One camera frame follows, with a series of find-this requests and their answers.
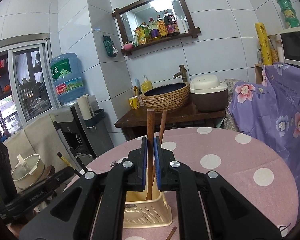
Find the white microwave oven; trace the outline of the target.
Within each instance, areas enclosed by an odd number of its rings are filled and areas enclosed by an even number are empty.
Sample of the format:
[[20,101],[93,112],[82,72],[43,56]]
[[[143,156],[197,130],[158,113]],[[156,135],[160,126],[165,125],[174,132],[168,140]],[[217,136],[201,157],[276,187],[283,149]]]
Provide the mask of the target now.
[[300,67],[300,27],[285,29],[277,38],[283,49],[283,62]]

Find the window with frame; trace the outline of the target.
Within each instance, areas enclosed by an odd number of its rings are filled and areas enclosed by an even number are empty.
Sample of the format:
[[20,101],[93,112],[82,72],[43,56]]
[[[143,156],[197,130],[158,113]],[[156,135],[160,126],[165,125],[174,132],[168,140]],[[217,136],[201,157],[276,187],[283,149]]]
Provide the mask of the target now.
[[49,63],[49,34],[0,41],[0,139],[60,107]]

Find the yellow roll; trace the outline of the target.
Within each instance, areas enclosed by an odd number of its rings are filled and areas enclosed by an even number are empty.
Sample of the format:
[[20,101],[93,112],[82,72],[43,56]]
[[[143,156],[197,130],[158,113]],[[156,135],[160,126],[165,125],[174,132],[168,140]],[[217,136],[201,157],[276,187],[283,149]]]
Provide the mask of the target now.
[[255,23],[255,29],[257,32],[257,36],[261,48],[263,64],[270,66],[273,64],[273,59],[272,59],[271,48],[269,45],[266,28],[263,23]]

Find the bamboo style faucet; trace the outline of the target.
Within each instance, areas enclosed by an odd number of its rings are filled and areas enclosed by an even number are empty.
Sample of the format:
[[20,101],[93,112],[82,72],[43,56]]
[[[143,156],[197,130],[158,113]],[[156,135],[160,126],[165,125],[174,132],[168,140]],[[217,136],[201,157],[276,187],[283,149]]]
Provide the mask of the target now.
[[183,82],[187,82],[187,70],[185,66],[179,65],[179,72],[173,75],[174,78],[181,77]]

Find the brown white rice cooker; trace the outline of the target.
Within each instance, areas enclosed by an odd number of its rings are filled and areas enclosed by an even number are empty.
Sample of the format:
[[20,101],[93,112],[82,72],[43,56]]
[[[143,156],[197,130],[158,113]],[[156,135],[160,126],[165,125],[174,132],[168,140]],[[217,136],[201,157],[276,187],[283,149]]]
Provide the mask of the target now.
[[190,93],[200,112],[222,111],[228,104],[228,85],[213,74],[195,77],[190,83]]

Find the yellow oil bottle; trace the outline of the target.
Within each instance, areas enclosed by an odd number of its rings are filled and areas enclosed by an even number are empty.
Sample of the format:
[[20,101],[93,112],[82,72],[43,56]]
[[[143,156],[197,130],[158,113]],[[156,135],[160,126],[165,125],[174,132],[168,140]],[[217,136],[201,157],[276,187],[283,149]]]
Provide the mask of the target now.
[[159,33],[160,33],[160,36],[161,37],[167,37],[168,36],[168,32],[167,32],[167,29],[166,29],[166,25],[163,21],[163,19],[161,18],[160,15],[157,15],[157,26],[158,26],[158,29],[159,29]]

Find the green hanging packet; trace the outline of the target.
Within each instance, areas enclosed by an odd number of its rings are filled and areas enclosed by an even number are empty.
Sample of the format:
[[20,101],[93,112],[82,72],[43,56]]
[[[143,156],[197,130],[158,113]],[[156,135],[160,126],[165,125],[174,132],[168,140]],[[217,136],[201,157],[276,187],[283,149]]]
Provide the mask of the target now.
[[108,57],[117,57],[118,50],[115,47],[114,42],[111,40],[110,36],[103,35],[103,44]]

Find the grey water dispenser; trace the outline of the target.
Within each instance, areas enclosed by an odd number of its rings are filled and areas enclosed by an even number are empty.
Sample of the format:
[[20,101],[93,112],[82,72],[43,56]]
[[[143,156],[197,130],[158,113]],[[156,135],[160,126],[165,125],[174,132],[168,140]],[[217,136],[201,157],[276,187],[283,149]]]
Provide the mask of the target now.
[[76,100],[66,103],[52,114],[54,127],[77,166],[78,158],[88,165],[114,147],[104,123],[104,110],[98,107],[93,95],[87,96],[87,100],[92,111],[92,117],[88,120],[84,120]]

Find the green instant noodle cups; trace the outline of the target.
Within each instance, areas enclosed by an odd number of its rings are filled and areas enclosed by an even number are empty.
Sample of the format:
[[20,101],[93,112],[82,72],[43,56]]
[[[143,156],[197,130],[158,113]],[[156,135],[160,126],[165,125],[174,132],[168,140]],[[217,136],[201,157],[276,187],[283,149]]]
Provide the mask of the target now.
[[290,0],[276,0],[280,6],[281,12],[284,15],[287,28],[300,27],[300,21],[297,18],[296,12]]

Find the yellow soap bottle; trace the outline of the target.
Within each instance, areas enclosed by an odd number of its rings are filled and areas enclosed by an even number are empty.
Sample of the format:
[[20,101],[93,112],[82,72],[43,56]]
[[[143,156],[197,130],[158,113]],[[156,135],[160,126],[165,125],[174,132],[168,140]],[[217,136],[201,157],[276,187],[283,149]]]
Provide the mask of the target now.
[[151,81],[147,78],[146,75],[143,76],[144,80],[143,83],[141,84],[141,90],[143,93],[151,90],[153,88]]

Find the yellow mug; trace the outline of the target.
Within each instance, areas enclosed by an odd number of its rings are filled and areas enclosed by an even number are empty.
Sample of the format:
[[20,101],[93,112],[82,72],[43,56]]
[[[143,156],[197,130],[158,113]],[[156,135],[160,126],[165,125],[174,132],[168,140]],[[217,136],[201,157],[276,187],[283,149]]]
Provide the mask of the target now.
[[135,110],[135,109],[138,109],[141,107],[138,96],[133,96],[133,97],[129,98],[128,100],[129,100],[129,105],[130,105],[131,109]]

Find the woven basin sink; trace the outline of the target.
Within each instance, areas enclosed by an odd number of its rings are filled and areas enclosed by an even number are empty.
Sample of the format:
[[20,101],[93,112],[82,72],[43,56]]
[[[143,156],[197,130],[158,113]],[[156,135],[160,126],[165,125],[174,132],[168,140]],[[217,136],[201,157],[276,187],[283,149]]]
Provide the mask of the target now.
[[181,82],[152,88],[141,94],[141,101],[146,108],[162,112],[182,107],[187,104],[189,97],[190,84]]

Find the white paper cup stack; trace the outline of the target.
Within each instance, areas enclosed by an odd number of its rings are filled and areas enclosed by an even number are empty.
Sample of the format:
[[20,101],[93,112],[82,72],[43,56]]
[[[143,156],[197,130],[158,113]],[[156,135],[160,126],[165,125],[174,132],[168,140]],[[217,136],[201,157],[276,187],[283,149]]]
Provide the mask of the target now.
[[77,98],[77,104],[81,111],[83,120],[89,120],[94,116],[92,102],[95,100],[93,95],[84,94]]

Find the black patterned chopstick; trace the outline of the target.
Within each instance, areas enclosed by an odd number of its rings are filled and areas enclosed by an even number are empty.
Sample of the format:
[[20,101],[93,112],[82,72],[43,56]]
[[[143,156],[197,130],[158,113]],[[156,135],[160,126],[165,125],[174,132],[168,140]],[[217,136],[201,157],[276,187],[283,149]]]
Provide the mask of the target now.
[[61,159],[67,166],[71,167],[73,170],[74,170],[74,173],[77,175],[77,176],[81,176],[81,173],[75,169],[71,164],[70,162],[61,154],[61,152],[58,152],[57,153],[57,156],[59,157],[59,159]]

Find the dark wooden counter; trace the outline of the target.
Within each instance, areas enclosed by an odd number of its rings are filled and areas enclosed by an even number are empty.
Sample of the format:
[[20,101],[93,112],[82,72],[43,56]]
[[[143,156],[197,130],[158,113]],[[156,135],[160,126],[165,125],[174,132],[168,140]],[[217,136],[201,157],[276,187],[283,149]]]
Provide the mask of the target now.
[[[198,111],[197,107],[188,103],[179,109],[169,111],[166,116],[165,129],[185,127],[216,127],[217,119],[226,116],[226,111],[204,113]],[[115,123],[120,128],[127,140],[135,139],[147,133],[147,109],[145,107],[130,110]]]

